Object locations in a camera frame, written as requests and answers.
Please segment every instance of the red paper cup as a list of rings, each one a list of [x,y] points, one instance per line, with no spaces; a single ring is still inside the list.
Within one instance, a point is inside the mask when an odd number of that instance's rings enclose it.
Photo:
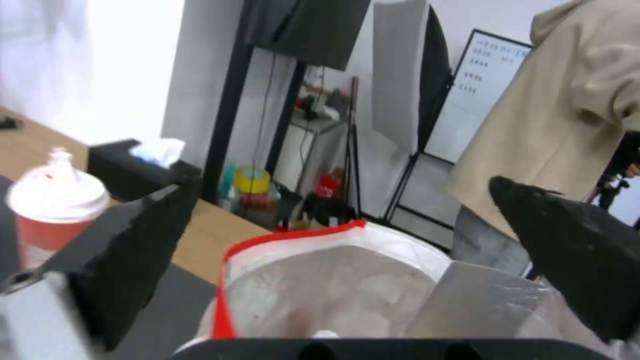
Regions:
[[[24,174],[9,190],[20,265],[36,268],[82,233],[106,208],[109,194],[97,178],[74,169],[71,155],[54,149],[49,164]]]

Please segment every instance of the red bag rim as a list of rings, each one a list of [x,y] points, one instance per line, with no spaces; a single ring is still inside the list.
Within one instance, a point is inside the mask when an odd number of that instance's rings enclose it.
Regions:
[[[225,265],[233,255],[236,255],[251,247],[261,245],[264,243],[269,243],[272,241],[282,241],[282,240],[294,241],[294,240],[300,240],[303,238],[313,238],[317,236],[333,235],[333,234],[349,231],[356,227],[364,228],[366,225],[367,225],[367,222],[365,220],[356,220],[348,224],[340,225],[337,227],[329,227],[326,229],[292,231],[290,233],[267,234],[267,235],[251,238],[249,240],[246,240],[231,246],[231,248],[227,250],[225,257],[222,259],[222,264],[220,266],[220,278],[218,281],[218,290],[217,290],[218,301],[216,304],[216,310],[213,313],[213,316],[215,317],[215,321],[213,323],[211,337],[214,339],[237,338],[236,330],[234,329],[234,326],[233,326],[232,316],[230,314],[228,304],[227,304],[227,291],[226,291],[225,275],[224,275]]]

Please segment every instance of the beige coat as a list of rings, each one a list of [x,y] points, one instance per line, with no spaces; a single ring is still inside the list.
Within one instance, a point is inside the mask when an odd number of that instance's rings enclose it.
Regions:
[[[464,206],[513,238],[488,192],[491,177],[584,201],[625,130],[640,131],[640,0],[566,3],[534,18],[531,41],[449,183]]]

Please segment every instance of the coat sleeve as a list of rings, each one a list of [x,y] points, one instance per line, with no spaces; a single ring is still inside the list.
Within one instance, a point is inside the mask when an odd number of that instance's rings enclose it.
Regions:
[[[580,46],[570,97],[578,111],[640,131],[640,25],[627,17]]]

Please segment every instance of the hand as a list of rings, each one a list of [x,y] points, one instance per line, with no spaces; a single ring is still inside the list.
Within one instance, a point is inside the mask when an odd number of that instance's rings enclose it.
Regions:
[[[640,176],[640,166],[637,164],[631,164],[625,175],[631,179],[636,176]]]

